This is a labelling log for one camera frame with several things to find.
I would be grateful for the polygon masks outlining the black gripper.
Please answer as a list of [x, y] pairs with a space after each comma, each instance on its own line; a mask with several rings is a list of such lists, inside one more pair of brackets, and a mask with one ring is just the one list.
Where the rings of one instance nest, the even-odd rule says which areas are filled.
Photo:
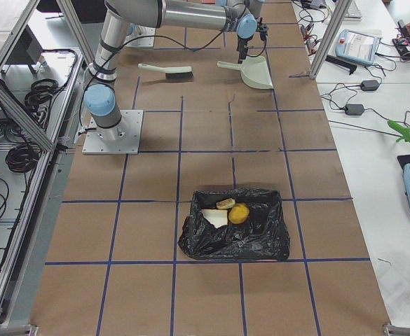
[[238, 37], [238, 45], [236, 50], [238, 51], [238, 63], [242, 64], [243, 59], [247, 57], [248, 54], [248, 42], [250, 41], [249, 38], [241, 38]]

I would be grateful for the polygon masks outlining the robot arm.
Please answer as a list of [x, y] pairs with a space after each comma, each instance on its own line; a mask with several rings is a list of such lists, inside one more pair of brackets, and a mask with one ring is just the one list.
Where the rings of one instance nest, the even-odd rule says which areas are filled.
[[215, 1], [211, 5], [188, 1], [106, 1], [107, 13], [95, 58], [88, 66], [89, 79], [83, 103], [95, 122], [95, 134], [104, 143], [127, 137], [124, 120], [114, 93], [119, 52], [127, 44], [143, 39], [137, 28], [158, 29], [163, 25], [215, 30], [237, 35], [242, 62], [249, 57], [247, 42], [255, 34], [266, 38], [262, 23], [262, 1]]

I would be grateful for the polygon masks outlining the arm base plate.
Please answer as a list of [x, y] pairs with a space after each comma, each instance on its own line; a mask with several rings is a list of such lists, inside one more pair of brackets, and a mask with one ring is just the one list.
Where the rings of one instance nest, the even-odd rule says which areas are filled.
[[153, 48], [156, 29], [141, 25], [130, 24], [126, 36], [126, 48]]
[[136, 155], [143, 125], [143, 110], [121, 110], [121, 121], [114, 128], [103, 129], [96, 125], [93, 118], [83, 144], [84, 155]]

